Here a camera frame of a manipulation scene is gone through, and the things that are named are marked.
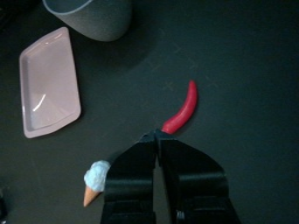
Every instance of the cone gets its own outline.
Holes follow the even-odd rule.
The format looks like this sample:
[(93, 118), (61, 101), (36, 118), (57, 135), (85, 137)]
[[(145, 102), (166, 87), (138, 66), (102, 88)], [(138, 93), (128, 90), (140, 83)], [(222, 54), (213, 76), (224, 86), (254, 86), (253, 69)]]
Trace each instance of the cone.
[(94, 192), (88, 186), (85, 187), (84, 202), (82, 202), (84, 207), (98, 196), (98, 194), (100, 194), (100, 192)]

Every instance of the dark table surface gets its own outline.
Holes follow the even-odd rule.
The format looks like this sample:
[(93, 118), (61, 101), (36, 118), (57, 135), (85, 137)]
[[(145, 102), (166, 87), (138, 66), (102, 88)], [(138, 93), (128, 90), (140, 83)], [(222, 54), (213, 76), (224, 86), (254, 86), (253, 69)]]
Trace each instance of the dark table surface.
[[(189, 79), (200, 103), (177, 138), (222, 166), (241, 223), (299, 223), (297, 1), (134, 1), (110, 43), (69, 28), (81, 116), (54, 133), (22, 131), (18, 55), (65, 24), (38, 4), (0, 33), (0, 187), (9, 223), (98, 223), (82, 176), (161, 127)], [(157, 201), (157, 223), (169, 223)]]

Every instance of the cup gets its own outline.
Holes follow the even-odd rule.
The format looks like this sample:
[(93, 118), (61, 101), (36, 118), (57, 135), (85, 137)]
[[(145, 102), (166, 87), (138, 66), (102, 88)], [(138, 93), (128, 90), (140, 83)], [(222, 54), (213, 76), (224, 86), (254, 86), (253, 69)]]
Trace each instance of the cup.
[(42, 0), (42, 4), (49, 13), (90, 39), (113, 41), (126, 32), (130, 0)]

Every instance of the plastic tray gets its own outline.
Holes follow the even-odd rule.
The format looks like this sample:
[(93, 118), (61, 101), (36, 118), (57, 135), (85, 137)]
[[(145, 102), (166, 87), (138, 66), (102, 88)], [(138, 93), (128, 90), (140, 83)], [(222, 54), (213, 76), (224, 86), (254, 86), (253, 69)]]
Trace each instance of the plastic tray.
[(40, 38), (20, 55), (22, 131), (46, 135), (80, 116), (80, 97), (65, 27)]

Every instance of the toy ice cream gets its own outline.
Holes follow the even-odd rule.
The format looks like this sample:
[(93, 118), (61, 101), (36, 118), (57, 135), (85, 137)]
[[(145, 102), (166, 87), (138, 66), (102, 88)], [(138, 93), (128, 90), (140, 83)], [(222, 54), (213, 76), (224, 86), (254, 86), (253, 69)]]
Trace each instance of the toy ice cream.
[(98, 194), (104, 192), (108, 168), (109, 163), (106, 161), (100, 160), (93, 163), (84, 175), (84, 181), (86, 185), (82, 202), (84, 207), (98, 196)]

